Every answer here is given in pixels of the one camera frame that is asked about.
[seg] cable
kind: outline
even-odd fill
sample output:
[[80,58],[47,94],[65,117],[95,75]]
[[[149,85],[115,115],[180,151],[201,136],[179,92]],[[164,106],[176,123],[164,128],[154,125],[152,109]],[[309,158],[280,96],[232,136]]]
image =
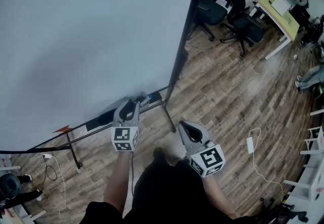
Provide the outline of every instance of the cable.
[[65,201],[65,207],[59,210],[59,214],[60,214],[60,218],[61,218],[61,220],[59,222],[59,224],[60,224],[62,222],[61,210],[66,209],[66,185],[65,185],[64,177],[62,175],[62,171],[61,171],[59,162],[57,161],[57,159],[54,156],[52,156],[52,157],[55,159],[57,165],[59,166],[59,170],[60,170],[60,173],[61,173],[61,176],[62,176],[62,179],[63,179],[63,183],[64,183],[64,201]]
[[280,185],[280,188],[281,188],[281,202],[284,203],[284,200],[283,200],[284,190],[283,190],[283,188],[282,188],[282,185],[281,185],[279,182],[274,182],[274,181],[269,181],[269,180],[267,180],[267,179],[266,179],[262,174],[260,174],[260,173],[258,172],[258,170],[257,170],[256,167],[255,167],[254,153],[255,153],[255,150],[256,150],[257,145],[258,145],[259,137],[260,137],[260,135],[261,135],[261,129],[260,129],[260,128],[255,128],[255,129],[251,129],[251,130],[249,131],[249,138],[250,138],[250,133],[251,133],[252,131],[256,130],[256,129],[258,129],[258,130],[260,131],[260,133],[259,133],[259,135],[258,135],[258,137],[257,137],[257,143],[255,144],[255,147],[254,147],[254,150],[253,150],[253,168],[255,169],[255,171],[257,172],[257,174],[258,174],[259,176],[262,176],[262,177],[263,177],[263,179],[264,179],[266,182]]
[[[42,182],[42,191],[44,190],[44,183],[46,181],[46,175],[52,181],[56,181],[57,180],[57,173],[56,173],[55,169],[51,165],[47,165],[44,155],[43,155],[43,160],[45,162],[45,173],[44,173],[44,181]],[[47,173],[47,168],[48,167],[50,167],[54,171],[54,173],[55,173],[55,179],[51,179],[50,176],[49,176],[49,174]]]
[[131,161],[131,167],[132,167],[132,196],[134,197],[134,152],[132,151],[132,161]]

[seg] white cable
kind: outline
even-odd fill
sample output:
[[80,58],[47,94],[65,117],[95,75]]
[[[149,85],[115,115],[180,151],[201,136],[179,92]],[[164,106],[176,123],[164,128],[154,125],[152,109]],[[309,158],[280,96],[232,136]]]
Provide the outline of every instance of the white cable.
[[59,210],[59,214],[60,214],[60,218],[61,218],[61,220],[59,222],[59,224],[60,224],[62,222],[61,210],[66,209],[66,186],[65,186],[65,181],[64,181],[64,177],[62,175],[62,171],[61,171],[59,162],[57,162],[57,159],[54,156],[52,156],[52,157],[55,159],[57,165],[59,166],[59,170],[60,170],[60,173],[61,173],[61,176],[62,176],[62,179],[63,179],[63,183],[64,183],[64,201],[65,201],[65,207]]
[[279,182],[274,182],[274,181],[269,181],[269,180],[267,180],[267,179],[266,179],[262,174],[260,174],[260,173],[258,172],[258,170],[257,170],[256,167],[255,167],[255,163],[254,163],[254,153],[255,153],[255,149],[257,148],[257,145],[258,145],[259,137],[260,137],[260,135],[261,135],[261,129],[260,129],[260,128],[255,128],[255,129],[251,129],[251,130],[249,131],[249,138],[250,138],[250,133],[251,133],[252,131],[256,130],[256,129],[258,129],[258,130],[260,131],[260,133],[259,133],[259,135],[258,135],[258,137],[257,137],[257,142],[256,142],[255,147],[254,147],[254,150],[253,150],[253,168],[255,169],[255,171],[257,172],[257,174],[258,174],[259,176],[262,176],[262,177],[263,177],[263,179],[264,179],[266,182],[280,185],[280,188],[281,188],[281,202],[284,203],[284,201],[283,201],[284,190],[283,190],[283,188],[282,188],[282,185],[281,185]]

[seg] fiducial marker cube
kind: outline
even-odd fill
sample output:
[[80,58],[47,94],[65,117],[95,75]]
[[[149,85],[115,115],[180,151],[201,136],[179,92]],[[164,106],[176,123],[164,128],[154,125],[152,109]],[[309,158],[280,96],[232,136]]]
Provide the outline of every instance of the fiducial marker cube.
[[215,145],[190,156],[190,166],[202,177],[218,172],[223,168],[225,162],[220,145]]
[[117,151],[134,151],[139,137],[138,127],[111,127],[111,142]]

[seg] white desk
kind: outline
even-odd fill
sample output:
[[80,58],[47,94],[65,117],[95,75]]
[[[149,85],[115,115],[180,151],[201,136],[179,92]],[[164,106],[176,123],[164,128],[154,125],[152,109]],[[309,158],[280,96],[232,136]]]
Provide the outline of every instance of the white desk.
[[[274,0],[260,0],[256,4],[257,7],[261,8],[264,11],[264,13],[267,14],[276,23],[276,25],[280,28],[280,30],[284,34],[284,36],[279,40],[281,44],[274,51],[272,51],[269,55],[265,57],[266,60],[270,59],[273,55],[275,55],[280,50],[282,50],[286,45],[294,41],[299,29],[299,24],[296,22],[296,20],[289,12],[286,12],[284,16],[281,16],[271,6],[270,2],[273,1]],[[256,12],[257,9],[253,8],[253,10],[250,13],[250,16],[253,16]]]
[[[288,192],[290,196],[314,202],[317,195],[322,193],[324,188],[324,134],[322,126],[308,130],[310,131],[310,138],[304,140],[307,145],[307,150],[300,152],[301,155],[314,155],[312,160],[309,160],[304,165],[304,173],[308,172],[308,178],[300,178],[298,182],[284,180],[284,183],[295,187],[292,193]],[[313,131],[318,131],[318,134],[313,135]]]

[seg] whiteboard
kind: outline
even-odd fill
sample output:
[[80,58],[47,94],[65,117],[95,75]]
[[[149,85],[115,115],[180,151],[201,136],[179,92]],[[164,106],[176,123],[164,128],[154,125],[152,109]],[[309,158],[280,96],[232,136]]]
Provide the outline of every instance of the whiteboard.
[[0,0],[0,150],[168,85],[190,0]]

